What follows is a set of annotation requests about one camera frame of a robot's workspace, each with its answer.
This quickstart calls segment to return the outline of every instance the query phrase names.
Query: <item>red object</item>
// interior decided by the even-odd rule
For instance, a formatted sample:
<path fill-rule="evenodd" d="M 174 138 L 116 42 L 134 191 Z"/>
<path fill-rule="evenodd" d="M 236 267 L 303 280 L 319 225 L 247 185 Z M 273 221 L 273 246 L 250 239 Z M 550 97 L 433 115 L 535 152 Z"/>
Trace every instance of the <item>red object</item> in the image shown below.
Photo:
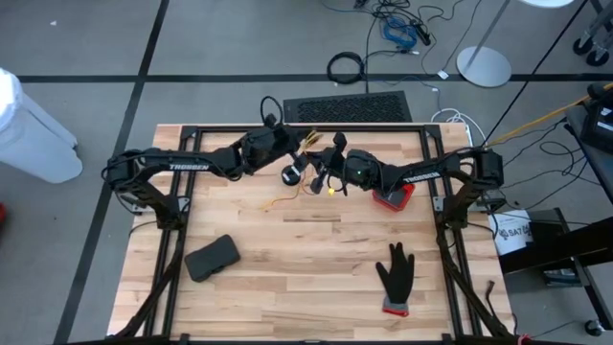
<path fill-rule="evenodd" d="M 399 311 L 399 310 L 391 310 L 391 309 L 387 309 L 387 308 L 383 308 L 383 312 L 388 312 L 394 315 L 398 315 L 398 316 L 402 316 L 402 317 L 407 317 L 409 316 L 409 312 L 408 311 Z"/>
<path fill-rule="evenodd" d="M 409 199 L 411 198 L 413 191 L 415 191 L 415 185 L 407 184 L 407 185 L 404 185 L 404 187 L 402 187 L 399 191 L 393 192 L 393 194 L 394 193 L 404 193 L 402 200 L 400 200 L 397 203 L 389 202 L 388 200 L 377 196 L 375 191 L 373 191 L 373 199 L 376 202 L 380 203 L 381 205 L 389 208 L 390 210 L 394 212 L 399 212 L 399 211 L 404 210 L 404 206 L 406 206 L 406 203 L 409 202 Z"/>

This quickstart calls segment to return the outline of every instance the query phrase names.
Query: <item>black grate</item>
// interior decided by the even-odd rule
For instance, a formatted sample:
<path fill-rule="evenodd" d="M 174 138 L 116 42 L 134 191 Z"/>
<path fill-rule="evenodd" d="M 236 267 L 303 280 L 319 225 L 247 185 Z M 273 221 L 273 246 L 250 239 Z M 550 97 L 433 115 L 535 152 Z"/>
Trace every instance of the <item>black grate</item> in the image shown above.
<path fill-rule="evenodd" d="M 284 101 L 288 123 L 412 122 L 404 91 Z"/>

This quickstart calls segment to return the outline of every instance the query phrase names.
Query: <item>white container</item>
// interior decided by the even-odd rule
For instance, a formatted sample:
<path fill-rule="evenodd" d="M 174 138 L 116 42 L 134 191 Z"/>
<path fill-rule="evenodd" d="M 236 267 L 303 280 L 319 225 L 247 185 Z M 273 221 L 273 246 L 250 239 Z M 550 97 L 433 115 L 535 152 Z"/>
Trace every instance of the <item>white container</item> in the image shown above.
<path fill-rule="evenodd" d="M 76 144 L 74 135 L 23 93 L 15 75 L 0 69 L 0 162 L 61 183 L 83 170 Z"/>

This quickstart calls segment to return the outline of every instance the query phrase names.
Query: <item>wooden table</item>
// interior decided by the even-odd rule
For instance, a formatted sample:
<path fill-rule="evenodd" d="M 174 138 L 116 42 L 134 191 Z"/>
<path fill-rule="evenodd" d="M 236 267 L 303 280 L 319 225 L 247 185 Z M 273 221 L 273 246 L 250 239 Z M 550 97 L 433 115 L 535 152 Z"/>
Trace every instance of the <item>wooden table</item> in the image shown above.
<path fill-rule="evenodd" d="M 446 150 L 467 145 L 463 125 L 441 124 L 441 130 Z M 180 131 L 180 125 L 159 125 L 153 146 L 176 150 Z M 347 150 L 368 150 L 382 161 L 399 165 L 422 159 L 417 134 L 346 135 Z M 207 133 L 201 149 L 225 147 L 239 136 Z M 312 150 L 331 146 L 331 137 L 332 133 L 325 134 Z M 188 333 L 191 339 L 226 340 L 440 340 L 443 333 L 453 334 L 427 184 L 417 184 L 406 209 L 399 213 L 374 203 L 371 193 L 354 187 L 349 188 L 348 197 L 300 192 L 294 199 L 263 208 L 274 198 L 295 194 L 296 189 L 285 186 L 280 178 L 282 167 L 289 163 L 289 157 L 281 159 L 238 182 L 197 175 L 185 253 L 229 234 L 242 259 L 202 283 L 190 280 L 182 267 L 172 337 Z M 167 193 L 171 173 L 157 174 L 151 181 Z M 455 181 L 453 186 L 457 191 L 460 183 Z M 138 217 L 135 225 L 151 220 L 153 215 Z M 484 215 L 470 214 L 469 220 L 488 225 Z M 141 227 L 131 236 L 110 334 L 120 330 L 147 297 L 160 237 L 154 225 Z M 491 233 L 469 226 L 464 238 L 475 291 L 484 299 L 487 281 L 496 283 L 491 302 L 512 331 L 511 307 Z M 391 242 L 403 242 L 405 251 L 416 256 L 411 314 L 406 318 L 381 312 L 385 292 L 375 263 L 388 266 Z M 465 299 L 457 292 L 464 332 L 470 334 Z M 165 302 L 163 296 L 155 334 L 161 330 Z"/>

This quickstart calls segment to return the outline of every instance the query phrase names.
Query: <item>black glove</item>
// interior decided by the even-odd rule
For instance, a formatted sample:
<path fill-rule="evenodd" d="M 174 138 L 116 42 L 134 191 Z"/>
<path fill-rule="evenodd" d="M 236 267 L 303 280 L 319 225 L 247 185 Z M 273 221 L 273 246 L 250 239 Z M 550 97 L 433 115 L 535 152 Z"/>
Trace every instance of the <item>black glove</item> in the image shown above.
<path fill-rule="evenodd" d="M 390 253 L 392 254 L 392 267 L 389 273 L 382 263 L 376 263 L 375 265 L 387 293 L 383 301 L 383 311 L 394 315 L 407 316 L 409 307 L 406 301 L 409 299 L 409 294 L 411 294 L 413 288 L 415 256 L 410 254 L 408 258 L 405 257 L 400 242 L 396 247 L 390 244 Z"/>

